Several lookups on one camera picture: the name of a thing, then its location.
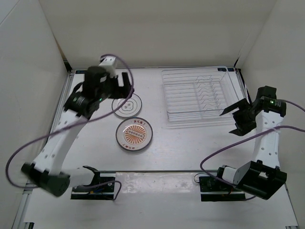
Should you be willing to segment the white plate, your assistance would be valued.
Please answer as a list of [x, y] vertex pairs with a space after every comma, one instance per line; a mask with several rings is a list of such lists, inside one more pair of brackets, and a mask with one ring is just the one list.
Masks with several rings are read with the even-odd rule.
[[137, 94], [133, 94], [130, 99], [117, 111], [115, 115], [120, 118], [130, 118], [136, 116], [142, 109], [142, 100]]

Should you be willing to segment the orange patterned glass plate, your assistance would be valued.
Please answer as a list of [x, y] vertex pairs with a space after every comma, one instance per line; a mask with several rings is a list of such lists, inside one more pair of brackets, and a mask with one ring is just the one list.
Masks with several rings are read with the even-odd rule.
[[153, 128], [143, 118], [127, 118], [118, 125], [115, 138], [119, 147], [128, 152], [142, 151], [152, 142]]

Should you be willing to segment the white wire dish rack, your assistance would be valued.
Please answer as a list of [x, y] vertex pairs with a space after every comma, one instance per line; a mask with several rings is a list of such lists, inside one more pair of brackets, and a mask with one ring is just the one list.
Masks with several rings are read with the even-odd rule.
[[173, 68], [162, 71], [169, 122], [230, 121], [222, 111], [245, 98], [236, 72], [219, 72], [226, 66]]

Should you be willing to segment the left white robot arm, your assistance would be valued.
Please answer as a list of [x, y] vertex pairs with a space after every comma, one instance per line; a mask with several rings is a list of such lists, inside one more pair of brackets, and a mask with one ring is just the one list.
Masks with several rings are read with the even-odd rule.
[[84, 73], [63, 107], [59, 125], [39, 155], [24, 163], [22, 173], [37, 187], [55, 197], [62, 196], [70, 187], [95, 191], [100, 185], [99, 171], [90, 166], [62, 169], [65, 157], [79, 132], [92, 120], [92, 115], [104, 100], [129, 99], [133, 94], [131, 71], [122, 72], [123, 85], [118, 75], [111, 75], [103, 67], [92, 66]]

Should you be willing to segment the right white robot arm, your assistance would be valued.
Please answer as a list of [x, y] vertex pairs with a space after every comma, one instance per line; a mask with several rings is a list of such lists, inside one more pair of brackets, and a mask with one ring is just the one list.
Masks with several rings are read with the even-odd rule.
[[253, 103], [256, 132], [269, 133], [256, 138], [252, 160], [240, 168], [220, 167], [214, 178], [214, 186], [221, 191], [230, 185], [236, 189], [268, 200], [284, 185], [287, 174], [280, 170], [278, 145], [280, 126], [286, 115], [286, 103], [262, 96]]

